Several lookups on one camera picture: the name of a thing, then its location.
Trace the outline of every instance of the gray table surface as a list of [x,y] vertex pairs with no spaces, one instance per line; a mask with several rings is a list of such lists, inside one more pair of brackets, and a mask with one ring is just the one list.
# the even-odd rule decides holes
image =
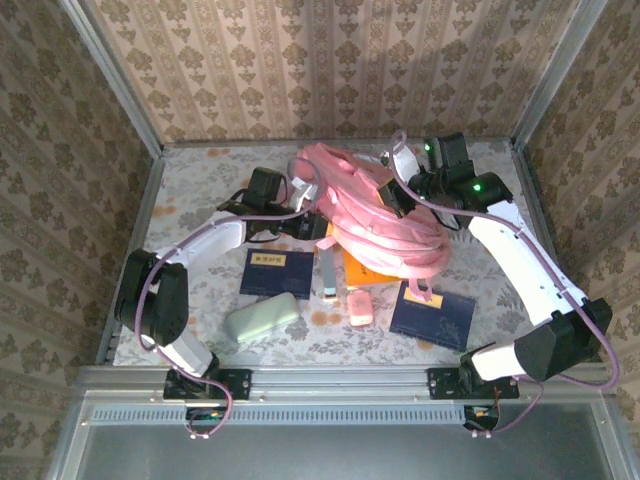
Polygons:
[[[383,145],[349,145],[378,154]],[[252,170],[264,166],[284,171],[297,152],[295,146],[225,148],[170,148],[162,186],[149,225],[145,248],[159,249],[186,237],[214,212],[215,207],[246,186]],[[493,171],[513,192],[522,215],[531,221],[507,139],[469,142],[469,156],[478,174]],[[474,297],[477,301],[468,349],[523,335],[531,329],[528,316],[513,286],[488,251],[467,231],[452,233],[452,259],[435,277],[434,287]],[[267,248],[312,251],[313,242],[282,237]],[[422,365],[457,363],[459,353],[389,332],[398,285],[370,287],[374,323],[349,325],[342,256],[336,255],[338,298],[326,303],[316,256],[312,295],[300,301],[302,317],[286,328],[243,343],[231,341],[223,331],[226,315],[254,303],[255,296],[240,295],[239,285],[246,246],[211,263],[208,274],[190,284],[189,328],[226,365]],[[154,354],[140,350],[133,334],[122,329],[114,365],[161,365]]]

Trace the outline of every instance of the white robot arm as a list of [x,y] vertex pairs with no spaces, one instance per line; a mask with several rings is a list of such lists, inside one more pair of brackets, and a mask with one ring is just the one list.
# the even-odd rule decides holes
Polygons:
[[459,226],[468,228],[497,260],[535,327],[515,341],[464,355],[459,370],[462,389],[472,393],[504,377],[526,375],[544,381],[593,356],[600,341],[584,316],[602,337],[612,317],[606,301],[590,301],[569,281],[531,234],[497,175],[475,174],[462,134],[437,138],[425,144],[425,150],[432,166],[437,165],[428,172],[408,147],[396,147],[392,167],[404,184],[394,180],[384,185],[381,198],[398,215],[417,203],[451,210]]
[[[312,200],[317,194],[316,185],[295,178],[295,190],[286,207],[276,203],[283,180],[279,172],[256,168],[249,186],[220,205],[186,239],[155,252],[132,252],[118,291],[116,318],[135,331],[136,309],[144,297],[138,319],[144,342],[189,375],[215,375],[218,359],[187,328],[189,282],[205,273],[216,259],[260,232],[285,233],[301,240],[319,239],[326,234],[328,222],[310,212],[310,207],[302,209],[303,201]],[[151,287],[143,294],[145,282],[158,263],[161,266]]]

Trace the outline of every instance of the pink bag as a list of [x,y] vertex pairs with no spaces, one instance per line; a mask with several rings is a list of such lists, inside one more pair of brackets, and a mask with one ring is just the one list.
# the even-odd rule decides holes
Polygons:
[[[431,289],[421,290],[418,280],[425,279],[429,285],[446,268],[451,253],[449,236],[433,213],[419,205],[400,219],[383,205],[378,186],[392,173],[381,163],[322,143],[305,147],[300,156],[318,168],[327,186],[317,208],[333,224],[333,240],[371,270],[407,278],[414,296],[430,299]],[[313,172],[298,162],[296,175],[310,181]],[[321,240],[318,247],[333,243]]]

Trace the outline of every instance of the navy blue booklet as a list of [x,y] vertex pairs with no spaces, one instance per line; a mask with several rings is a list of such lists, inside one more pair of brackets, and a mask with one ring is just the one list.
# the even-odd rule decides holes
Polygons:
[[313,252],[277,250],[247,251],[240,293],[275,296],[291,292],[296,298],[309,300],[313,275]]
[[437,291],[429,302],[424,302],[411,294],[404,281],[389,331],[464,352],[475,305],[473,298]]

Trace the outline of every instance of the orange tag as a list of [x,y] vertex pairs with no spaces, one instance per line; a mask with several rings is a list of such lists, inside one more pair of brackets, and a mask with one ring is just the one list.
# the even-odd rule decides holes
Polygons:
[[287,263],[286,255],[277,255],[274,253],[252,253],[251,265],[269,265],[272,267],[284,267]]
[[411,293],[411,290],[408,288],[404,291],[404,299],[409,302],[419,303],[421,305],[426,305],[427,307],[437,308],[438,310],[442,308],[442,295],[436,295],[435,293],[431,294],[431,300],[425,302],[419,298],[416,298]]

